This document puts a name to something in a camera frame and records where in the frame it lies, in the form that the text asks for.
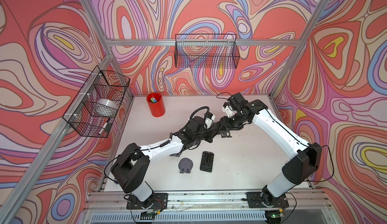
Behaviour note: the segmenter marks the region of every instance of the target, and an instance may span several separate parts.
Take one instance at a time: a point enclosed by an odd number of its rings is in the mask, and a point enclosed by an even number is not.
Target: white tabletop
[[[246,100],[261,100],[275,114],[267,96],[244,96]],[[135,97],[116,156],[135,142],[138,146],[153,144],[169,138],[188,121],[192,112],[201,106],[210,107],[215,121],[225,116],[221,108],[225,100],[215,96],[163,96],[166,112],[153,117],[146,97]],[[196,115],[202,116],[205,110]],[[215,136],[212,143],[202,141],[194,150],[182,152],[180,157],[166,157],[151,162],[144,180],[154,191],[173,190],[249,190],[261,189],[270,183],[289,161],[276,142],[258,126],[245,125],[240,131],[231,131],[232,138]],[[199,170],[203,151],[214,153],[212,172]],[[190,174],[181,174],[178,164],[182,158],[193,162]],[[309,188],[306,182],[295,188]],[[122,188],[108,180],[104,191],[122,192]]]

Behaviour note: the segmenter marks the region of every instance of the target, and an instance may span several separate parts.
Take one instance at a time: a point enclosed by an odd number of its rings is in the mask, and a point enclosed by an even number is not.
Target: red cup
[[[156,103],[151,101],[151,98],[154,97],[156,99]],[[151,93],[146,97],[146,101],[148,102],[149,109],[153,116],[159,117],[164,115],[165,107],[164,102],[162,101],[162,96],[159,93]]]

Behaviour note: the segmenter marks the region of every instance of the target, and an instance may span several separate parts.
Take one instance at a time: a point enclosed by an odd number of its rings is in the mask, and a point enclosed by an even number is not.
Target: black wire basket
[[[65,113],[63,118],[80,136],[107,138],[128,90],[130,79],[115,71],[101,71],[99,68],[96,74],[93,84],[83,96],[81,103],[74,112]]]
[[[176,34],[176,68],[236,68],[236,34]]]

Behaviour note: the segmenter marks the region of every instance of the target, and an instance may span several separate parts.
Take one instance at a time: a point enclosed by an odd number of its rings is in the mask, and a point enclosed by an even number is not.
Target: psychedelic patterned wall
[[[107,139],[66,135],[12,224],[76,222],[89,193],[97,190],[127,107],[125,97]]]
[[[91,0],[108,38],[169,39],[230,33],[297,39],[318,0]],[[238,68],[176,69],[174,47],[115,47],[134,94],[269,93],[292,47],[241,46]]]
[[[387,0],[331,0],[275,101],[328,145],[315,180],[343,223],[387,223]]]
[[[268,94],[293,47],[240,47],[237,69],[176,68],[175,47],[116,47],[114,55],[131,78],[135,95],[218,94],[243,92]]]
[[[0,0],[0,205],[103,59],[78,0]],[[70,130],[13,223],[73,223],[121,125],[107,139]]]

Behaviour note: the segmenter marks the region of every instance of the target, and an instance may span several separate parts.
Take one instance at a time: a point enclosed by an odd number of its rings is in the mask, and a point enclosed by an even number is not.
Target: metal bracket
[[[249,199],[247,202],[249,203],[249,208],[267,208],[268,206],[265,206],[261,202],[261,193],[262,192],[246,192],[247,199]],[[285,193],[283,193],[278,199],[273,203],[273,206],[271,208],[288,208],[289,203],[288,199],[286,198]]]

